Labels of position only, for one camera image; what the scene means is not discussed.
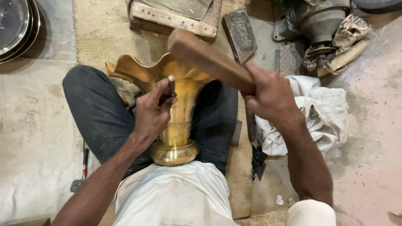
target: dark jeans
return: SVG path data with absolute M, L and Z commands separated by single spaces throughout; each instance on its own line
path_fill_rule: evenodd
M 101 164 L 112 157 L 134 130 L 135 117 L 124 106 L 107 75 L 90 66 L 76 66 L 63 79 L 64 94 L 77 127 Z M 238 91 L 212 81 L 200 92 L 193 115 L 191 138 L 200 153 L 226 174 L 229 144 L 237 119 Z M 149 148 L 128 168 L 124 178 L 152 164 Z

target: brass vase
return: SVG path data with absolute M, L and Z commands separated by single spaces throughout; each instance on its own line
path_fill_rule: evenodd
M 140 88 L 143 93 L 150 92 L 155 83 L 174 75 L 177 102 L 170 109 L 170 121 L 151 146 L 150 157 L 163 166 L 179 166 L 191 162 L 199 153 L 197 143 L 190 139 L 191 122 L 195 102 L 201 89 L 211 80 L 208 74 L 178 61 L 166 53 L 156 63 L 147 67 L 141 65 L 133 56 L 122 55 L 117 64 L 106 62 L 109 76 L 122 78 Z

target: vase base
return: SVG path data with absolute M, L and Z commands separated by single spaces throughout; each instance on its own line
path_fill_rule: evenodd
M 193 161 L 198 153 L 198 145 L 192 139 L 180 146 L 164 145 L 158 140 L 151 146 L 150 157 L 162 166 L 180 166 Z

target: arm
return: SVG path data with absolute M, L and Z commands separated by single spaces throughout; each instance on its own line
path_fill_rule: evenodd
M 256 83 L 256 95 L 245 96 L 246 105 L 282 134 L 288 150 L 290 181 L 300 200 L 314 199 L 332 206 L 332 179 L 328 167 L 308 132 L 288 79 L 246 64 Z
M 159 81 L 153 91 L 137 99 L 134 131 L 120 150 L 68 200 L 54 219 L 53 226 L 99 224 L 130 164 L 152 144 L 170 120 L 170 107 L 177 98 L 170 97 L 159 105 L 163 93 L 169 93 L 167 79 Z

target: jute mat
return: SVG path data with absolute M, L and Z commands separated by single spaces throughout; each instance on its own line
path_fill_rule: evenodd
M 225 13 L 243 7 L 244 0 L 224 0 L 221 18 Z M 167 52 L 168 36 L 129 29 L 124 0 L 74 0 L 73 12 L 79 64 L 105 72 L 105 61 L 116 62 L 120 55 L 127 53 L 142 64 L 151 66 Z M 233 58 L 221 23 L 213 46 Z M 126 81 L 118 78 L 112 80 L 125 101 L 138 91 L 135 85 Z M 240 95 L 238 119 L 243 121 L 240 144 L 230 150 L 226 175 L 234 219 L 249 216 L 252 203 L 252 150 L 247 138 L 244 102 Z

